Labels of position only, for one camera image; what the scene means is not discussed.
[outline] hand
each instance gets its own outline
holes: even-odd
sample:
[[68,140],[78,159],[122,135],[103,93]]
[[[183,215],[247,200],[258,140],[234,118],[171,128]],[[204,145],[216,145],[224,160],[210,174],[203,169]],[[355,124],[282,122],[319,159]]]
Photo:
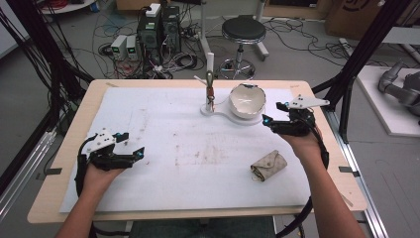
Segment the hand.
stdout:
[[[318,127],[316,129],[322,138],[322,134]],[[321,149],[319,148],[318,140],[312,134],[312,132],[304,137],[295,137],[288,135],[280,135],[280,137],[283,138],[288,144],[290,144],[294,154],[301,161],[313,160],[314,157],[321,155]]]
[[83,183],[82,193],[90,193],[90,195],[102,196],[108,189],[111,182],[116,178],[123,169],[102,171],[96,169],[95,166],[89,164]]

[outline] white paper sheet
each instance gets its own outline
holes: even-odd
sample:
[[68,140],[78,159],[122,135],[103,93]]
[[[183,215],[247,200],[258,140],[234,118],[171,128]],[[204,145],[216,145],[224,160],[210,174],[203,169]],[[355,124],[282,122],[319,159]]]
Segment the white paper sheet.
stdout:
[[[265,114],[288,120],[275,102],[290,101],[288,89],[265,89]],[[216,102],[230,89],[215,90]],[[204,88],[109,88],[88,137],[102,128],[130,133],[116,154],[146,147],[145,157],[119,175],[98,211],[178,210],[303,205],[309,186],[300,162],[279,136],[261,123],[240,126],[223,116],[200,113]],[[279,150],[288,162],[264,182],[253,180],[250,165]],[[60,212],[77,200],[74,176]]]

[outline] electronic device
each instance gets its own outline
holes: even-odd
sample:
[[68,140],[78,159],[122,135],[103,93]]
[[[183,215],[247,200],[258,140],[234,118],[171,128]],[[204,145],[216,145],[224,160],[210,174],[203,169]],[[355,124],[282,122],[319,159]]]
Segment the electronic device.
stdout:
[[137,36],[128,36],[127,37],[127,54],[130,60],[139,60],[140,59],[140,52],[139,52],[139,44],[137,43]]
[[181,52],[179,7],[167,6],[162,12],[164,43],[171,53]]
[[161,65],[163,61],[160,53],[163,38],[160,16],[161,9],[157,11],[155,17],[142,15],[139,21],[137,35],[145,66]]
[[269,5],[315,8],[317,2],[317,0],[269,0]]
[[120,35],[111,45],[111,50],[115,60],[124,60],[127,56],[127,36]]

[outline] stool base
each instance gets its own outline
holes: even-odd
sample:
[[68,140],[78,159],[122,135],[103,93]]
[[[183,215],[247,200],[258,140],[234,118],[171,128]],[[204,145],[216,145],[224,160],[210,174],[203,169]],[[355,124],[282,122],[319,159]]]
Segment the stool base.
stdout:
[[227,79],[253,79],[256,68],[245,59],[242,59],[240,63],[236,59],[226,59],[220,64],[219,73]]

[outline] power supply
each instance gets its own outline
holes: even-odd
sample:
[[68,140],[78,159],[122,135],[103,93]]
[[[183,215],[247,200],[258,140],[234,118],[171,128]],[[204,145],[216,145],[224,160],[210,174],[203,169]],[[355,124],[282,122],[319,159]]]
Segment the power supply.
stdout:
[[140,52],[138,45],[137,36],[127,37],[127,54],[129,55],[130,60],[139,60]]
[[166,49],[172,53],[181,52],[181,40],[179,36],[179,7],[167,6],[162,12],[164,43]]
[[126,50],[127,44],[127,36],[120,35],[118,38],[112,43],[111,50],[114,54],[115,60],[124,60],[127,56]]
[[145,65],[162,65],[162,34],[161,9],[156,12],[155,17],[141,16],[137,35]]

